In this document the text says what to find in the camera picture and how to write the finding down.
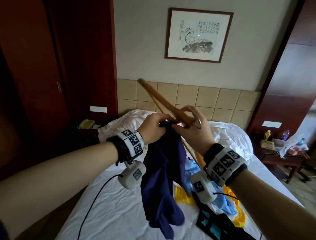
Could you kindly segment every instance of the headboard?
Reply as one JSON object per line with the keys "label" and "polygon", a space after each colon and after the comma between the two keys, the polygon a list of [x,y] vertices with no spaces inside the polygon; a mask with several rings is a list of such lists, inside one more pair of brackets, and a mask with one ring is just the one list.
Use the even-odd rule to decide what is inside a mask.
{"label": "headboard", "polygon": [[[167,101],[182,108],[197,106],[209,121],[233,123],[246,129],[260,92],[148,82]],[[145,89],[136,80],[117,79],[118,114],[133,109],[160,112]]]}

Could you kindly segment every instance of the picture frame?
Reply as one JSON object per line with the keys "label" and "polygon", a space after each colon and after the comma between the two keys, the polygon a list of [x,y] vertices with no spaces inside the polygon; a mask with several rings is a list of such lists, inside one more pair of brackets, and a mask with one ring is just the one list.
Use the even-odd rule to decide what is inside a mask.
{"label": "picture frame", "polygon": [[233,15],[169,8],[165,58],[220,63]]}

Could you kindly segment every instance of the bed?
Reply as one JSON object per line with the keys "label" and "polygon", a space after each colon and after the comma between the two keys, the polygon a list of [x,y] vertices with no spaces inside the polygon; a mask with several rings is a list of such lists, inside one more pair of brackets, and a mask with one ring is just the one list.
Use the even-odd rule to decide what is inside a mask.
{"label": "bed", "polygon": [[[127,127],[137,128],[150,111],[133,110],[125,114],[123,117],[112,121],[107,126],[99,130],[99,139],[104,142],[106,138],[113,136],[117,131],[121,131]],[[283,193],[293,201],[301,205],[301,203],[279,182],[279,180],[253,155],[252,146],[246,133],[236,125],[229,125],[228,130],[217,134],[218,126],[228,126],[231,123],[213,123],[211,129],[215,135],[217,142],[232,142],[230,147],[239,154],[246,155],[248,169],[257,177],[265,181],[267,184]],[[143,161],[147,149],[138,157],[137,160]],[[119,174],[125,168],[124,164],[109,167],[93,180],[80,200],[76,204],[72,213],[63,225],[56,239],[69,240],[77,239],[80,225],[91,206],[95,196],[102,185],[113,175]],[[174,239],[211,239],[202,232],[195,224],[198,218],[199,210],[196,206],[187,203],[178,203],[185,215],[185,223],[182,226],[172,226],[174,230]],[[260,230],[254,224],[250,217],[247,218],[244,230],[252,235],[255,239],[260,239]],[[149,227],[149,223],[145,218],[142,204],[140,185],[132,190],[127,190],[121,186],[116,178],[109,181],[99,194],[94,203],[87,219],[81,230],[80,239],[165,239],[161,231],[157,228]]]}

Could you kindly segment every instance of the plastic bottle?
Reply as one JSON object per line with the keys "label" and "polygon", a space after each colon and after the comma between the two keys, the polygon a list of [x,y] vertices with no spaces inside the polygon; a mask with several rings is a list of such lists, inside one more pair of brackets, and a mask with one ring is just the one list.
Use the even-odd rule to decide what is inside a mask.
{"label": "plastic bottle", "polygon": [[288,129],[282,133],[282,135],[280,136],[280,139],[286,141],[289,135],[290,135],[290,130]]}
{"label": "plastic bottle", "polygon": [[268,130],[268,131],[266,131],[265,133],[264,133],[264,139],[267,141],[268,140],[268,138],[271,136],[271,131],[270,130]]}
{"label": "plastic bottle", "polygon": [[305,138],[302,137],[302,139],[296,144],[297,146],[303,146],[305,141]]}

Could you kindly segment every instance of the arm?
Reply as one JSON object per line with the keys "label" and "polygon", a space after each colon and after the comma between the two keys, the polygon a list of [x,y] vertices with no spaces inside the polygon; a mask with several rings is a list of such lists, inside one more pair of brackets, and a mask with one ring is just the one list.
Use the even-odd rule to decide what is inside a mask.
{"label": "arm", "polygon": [[[151,114],[139,127],[145,144],[165,132],[159,122],[168,114]],[[0,220],[12,239],[74,196],[118,160],[111,142],[55,157],[0,182]]]}
{"label": "arm", "polygon": [[[172,127],[202,156],[215,143],[206,118],[197,110],[202,128]],[[248,170],[229,185],[267,239],[314,239],[316,218]]]}

